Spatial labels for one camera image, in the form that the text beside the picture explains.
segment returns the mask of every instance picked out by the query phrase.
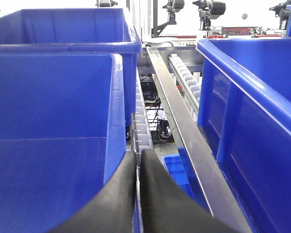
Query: metal frame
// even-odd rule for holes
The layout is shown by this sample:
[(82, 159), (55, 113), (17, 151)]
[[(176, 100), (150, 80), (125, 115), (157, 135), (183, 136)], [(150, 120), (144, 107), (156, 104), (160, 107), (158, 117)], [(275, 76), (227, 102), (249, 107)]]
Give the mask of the metal frame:
[(251, 233), (248, 221), (174, 85), (160, 51), (150, 47), (147, 52), (175, 142), (178, 147), (185, 147), (211, 214), (239, 232)]
[[(169, 56), (176, 53), (190, 72), (203, 71), (204, 57), (195, 49), (195, 46), (157, 47), (156, 49), (165, 64), (169, 63)], [(143, 48), (142, 52), (138, 54), (138, 72), (140, 75), (155, 73), (146, 48)]]

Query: industrial camera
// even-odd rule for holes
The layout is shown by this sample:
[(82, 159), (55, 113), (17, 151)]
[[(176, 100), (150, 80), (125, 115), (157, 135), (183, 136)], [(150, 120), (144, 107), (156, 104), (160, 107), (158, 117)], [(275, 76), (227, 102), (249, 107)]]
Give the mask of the industrial camera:
[(226, 10), (226, 4), (220, 1), (213, 0), (199, 0), (193, 2), (198, 6), (200, 21), (203, 22), (202, 30), (209, 31), (211, 26), (211, 19), (217, 19), (223, 15)]

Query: machinery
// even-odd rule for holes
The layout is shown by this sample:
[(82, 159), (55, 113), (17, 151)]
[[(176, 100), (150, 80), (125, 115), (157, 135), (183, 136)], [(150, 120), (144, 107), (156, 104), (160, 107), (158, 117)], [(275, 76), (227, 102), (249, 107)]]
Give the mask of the machinery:
[(97, 0), (96, 6), (97, 7), (112, 7), (116, 6), (117, 2), (112, 0)]
[(223, 15), (226, 10), (226, 4), (220, 1), (213, 0), (199, 0), (193, 2), (198, 6), (200, 21), (203, 23), (201, 30), (209, 31), (211, 27), (211, 19), (217, 19)]
[(166, 28), (167, 25), (176, 25), (176, 14), (184, 7), (184, 0), (168, 0), (168, 3), (163, 6), (163, 9), (166, 9), (168, 12), (168, 21), (166, 23), (163, 23), (162, 25), (157, 26), (157, 5), (158, 1), (154, 0), (154, 11), (153, 11), (153, 29), (152, 29), (152, 37), (158, 37), (162, 31)]
[(280, 30), (286, 30), (289, 16), (290, 16), (290, 10), (286, 10), (287, 5), (291, 5), (291, 0), (287, 0), (284, 3), (280, 3), (277, 6), (271, 7), (270, 11), (275, 11), (275, 17), (280, 18), (280, 24), (279, 29)]

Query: bin wall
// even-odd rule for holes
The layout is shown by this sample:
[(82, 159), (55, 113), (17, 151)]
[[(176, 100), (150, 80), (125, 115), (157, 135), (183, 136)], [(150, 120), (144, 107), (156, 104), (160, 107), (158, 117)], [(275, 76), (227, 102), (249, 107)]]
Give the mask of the bin wall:
[(119, 55), (0, 54), (0, 233), (62, 223), (125, 150)]
[(0, 51), (111, 52), (123, 56), (126, 125), (135, 112), (141, 40), (127, 9), (28, 9), (0, 17)]
[(258, 232), (291, 232), (291, 40), (197, 48), (206, 57), (198, 124), (214, 156)]

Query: red component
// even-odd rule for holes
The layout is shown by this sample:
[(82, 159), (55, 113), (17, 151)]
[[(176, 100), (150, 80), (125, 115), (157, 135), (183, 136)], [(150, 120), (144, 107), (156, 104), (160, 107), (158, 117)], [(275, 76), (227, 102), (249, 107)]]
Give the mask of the red component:
[(222, 35), (209, 35), (208, 39), (216, 39), (216, 38), (223, 38)]
[(259, 37), (282, 37), (282, 35), (257, 35), (257, 38)]

